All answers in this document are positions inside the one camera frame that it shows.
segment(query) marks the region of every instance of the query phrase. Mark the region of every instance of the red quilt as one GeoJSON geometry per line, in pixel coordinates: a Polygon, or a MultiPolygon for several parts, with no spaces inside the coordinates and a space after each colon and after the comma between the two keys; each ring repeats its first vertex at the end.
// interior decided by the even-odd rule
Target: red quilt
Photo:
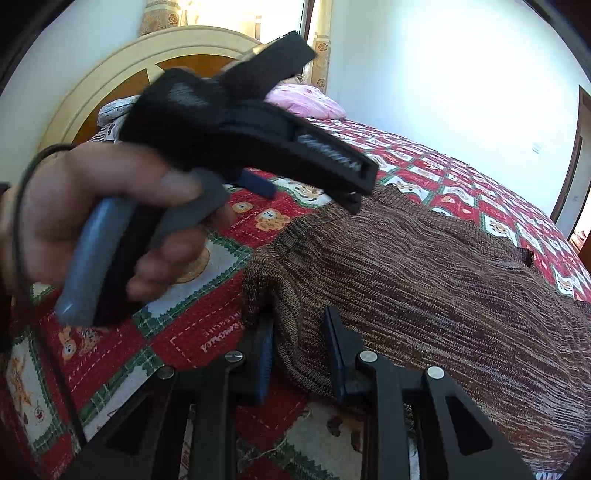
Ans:
{"type": "MultiPolygon", "coordinates": [[[[560,294],[591,300],[591,277],[552,221],[495,180],[398,135],[349,120],[312,121],[376,161],[380,183],[394,184],[442,215],[471,220],[491,235],[533,250],[536,266],[560,294]]],[[[36,290],[37,320],[88,438],[160,366],[199,367],[231,349],[242,331],[242,269],[252,251],[272,241],[294,217],[330,201],[315,188],[261,174],[278,187],[277,198],[232,189],[238,220],[211,235],[204,270],[172,286],[120,327],[60,327],[51,312],[57,293],[36,290]]],[[[56,478],[78,447],[47,360],[27,327],[15,335],[2,382],[3,421],[18,432],[23,451],[44,475],[56,478]]],[[[358,479],[362,428],[357,419],[311,401],[273,376],[266,405],[238,411],[240,478],[358,479]]]]}

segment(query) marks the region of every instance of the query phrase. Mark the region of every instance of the window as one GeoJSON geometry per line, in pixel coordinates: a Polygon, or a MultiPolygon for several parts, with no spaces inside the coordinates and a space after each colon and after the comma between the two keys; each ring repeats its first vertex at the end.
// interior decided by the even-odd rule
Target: window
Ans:
{"type": "Polygon", "coordinates": [[[304,0],[185,0],[188,25],[228,28],[268,43],[300,29],[304,0]]]}

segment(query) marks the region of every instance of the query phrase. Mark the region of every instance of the black cable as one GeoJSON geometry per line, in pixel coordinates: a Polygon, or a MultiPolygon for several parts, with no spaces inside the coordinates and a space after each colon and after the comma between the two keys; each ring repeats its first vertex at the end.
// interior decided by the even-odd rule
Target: black cable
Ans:
{"type": "MultiPolygon", "coordinates": [[[[25,173],[22,175],[21,183],[17,191],[17,196],[14,203],[14,217],[12,220],[12,257],[17,287],[17,300],[19,302],[22,302],[21,304],[29,310],[32,308],[32,305],[30,302],[29,282],[27,280],[27,274],[25,273],[25,265],[22,257],[21,238],[22,201],[25,196],[25,189],[30,180],[32,179],[37,167],[41,164],[43,160],[45,160],[49,155],[53,155],[54,153],[72,150],[74,146],[75,145],[70,144],[57,144],[51,145],[50,147],[41,150],[37,155],[33,157],[31,162],[27,166],[25,173]]],[[[47,340],[45,339],[39,324],[33,323],[33,329],[38,339],[39,346],[41,347],[43,356],[45,356],[53,372],[53,375],[56,378],[57,388],[61,396],[63,397],[66,410],[68,412],[68,415],[70,416],[70,421],[72,422],[72,431],[76,437],[76,440],[80,444],[80,448],[84,448],[84,446],[87,443],[86,435],[84,435],[82,422],[80,421],[80,417],[78,416],[76,405],[74,403],[74,400],[72,399],[72,395],[70,394],[70,389],[66,384],[66,379],[61,371],[59,362],[58,360],[56,360],[53,353],[51,352],[51,348],[47,344],[47,340]]]]}

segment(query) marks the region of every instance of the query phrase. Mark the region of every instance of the white pillow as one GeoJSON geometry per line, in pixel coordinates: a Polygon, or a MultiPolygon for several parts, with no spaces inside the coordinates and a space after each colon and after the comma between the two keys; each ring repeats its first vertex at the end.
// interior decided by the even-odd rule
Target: white pillow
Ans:
{"type": "Polygon", "coordinates": [[[139,98],[139,95],[133,95],[127,98],[120,98],[107,103],[103,108],[99,110],[99,116],[96,124],[99,127],[104,127],[110,124],[116,118],[121,115],[125,115],[131,110],[135,101],[139,98]]]}
{"type": "Polygon", "coordinates": [[[119,118],[116,118],[110,124],[106,124],[103,128],[101,128],[91,139],[91,142],[118,142],[119,141],[119,132],[121,130],[121,126],[125,119],[127,118],[127,113],[125,115],[121,115],[119,118]]]}

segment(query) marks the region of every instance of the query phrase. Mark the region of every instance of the hand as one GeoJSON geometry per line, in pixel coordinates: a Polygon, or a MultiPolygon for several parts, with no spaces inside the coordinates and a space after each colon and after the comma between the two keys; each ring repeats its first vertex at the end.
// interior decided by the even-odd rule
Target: hand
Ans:
{"type": "MultiPolygon", "coordinates": [[[[148,205],[172,207],[195,199],[200,192],[197,180],[171,169],[147,147],[88,142],[59,154],[38,169],[25,190],[25,273],[30,282],[62,286],[82,227],[101,198],[129,196],[148,205]]],[[[9,202],[11,192],[5,195],[9,202]]],[[[210,215],[205,225],[223,230],[232,225],[233,219],[232,209],[225,205],[210,215]]],[[[10,286],[14,280],[12,255],[10,241],[5,240],[2,263],[5,284],[10,286]]],[[[162,296],[199,257],[205,241],[202,225],[166,237],[161,247],[138,260],[135,276],[127,284],[128,298],[148,302],[162,296]]]]}

